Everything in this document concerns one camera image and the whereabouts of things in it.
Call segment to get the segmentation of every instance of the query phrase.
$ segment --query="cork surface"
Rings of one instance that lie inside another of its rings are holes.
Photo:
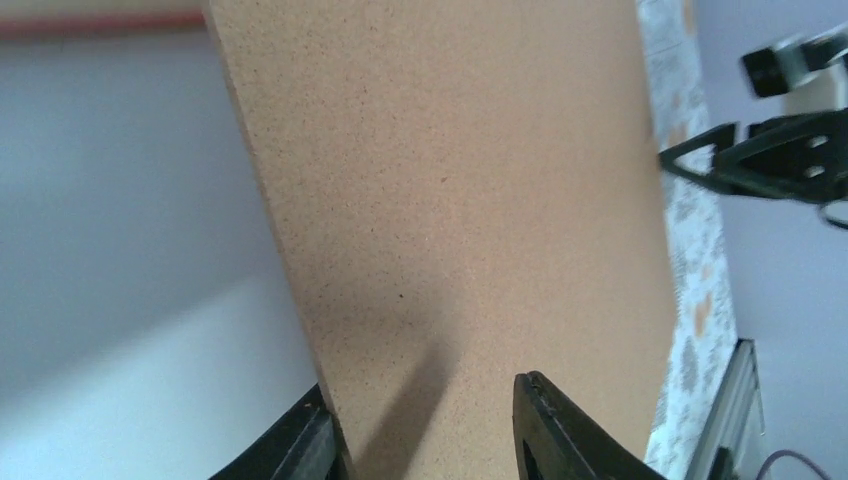
[[[676,313],[635,5],[207,13],[358,478],[516,478],[532,369],[643,456]]]

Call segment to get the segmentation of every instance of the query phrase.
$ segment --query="cable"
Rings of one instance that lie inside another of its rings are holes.
[[[760,467],[760,471],[759,473],[757,473],[756,480],[763,480],[766,477],[766,473],[768,473],[769,468],[771,468],[774,462],[776,462],[779,458],[783,457],[793,457],[800,460],[804,463],[804,465],[810,467],[811,470],[816,472],[822,480],[833,480],[832,478],[830,478],[830,475],[828,475],[827,472],[825,472],[824,469],[821,468],[816,462],[810,460],[810,458],[804,455],[803,453],[798,453],[795,450],[778,450],[769,455],[768,458],[766,458],[766,461],[763,462],[763,466]]]

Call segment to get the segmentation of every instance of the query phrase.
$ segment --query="purple wire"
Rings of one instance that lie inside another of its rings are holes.
[[[782,457],[793,457],[801,462],[804,465],[810,467],[814,472],[816,472],[822,480],[832,480],[830,475],[828,475],[824,469],[822,469],[816,462],[810,460],[809,457],[804,455],[803,453],[798,453],[795,450],[778,450],[771,455],[768,456],[765,462],[763,462],[763,466],[760,467],[760,472],[757,473],[756,480],[763,480],[766,477],[766,473],[768,473],[769,468],[777,461],[777,459]]]

